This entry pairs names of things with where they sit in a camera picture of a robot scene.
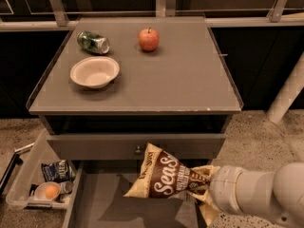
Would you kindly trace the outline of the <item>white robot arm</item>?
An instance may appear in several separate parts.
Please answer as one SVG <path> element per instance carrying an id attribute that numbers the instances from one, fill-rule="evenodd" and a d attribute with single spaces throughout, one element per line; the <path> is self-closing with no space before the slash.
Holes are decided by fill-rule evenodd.
<path id="1" fill-rule="evenodd" d="M 226 165 L 213 176 L 209 192 L 229 215 L 256 216 L 284 228 L 304 228 L 304 163 L 292 162 L 275 172 Z"/>

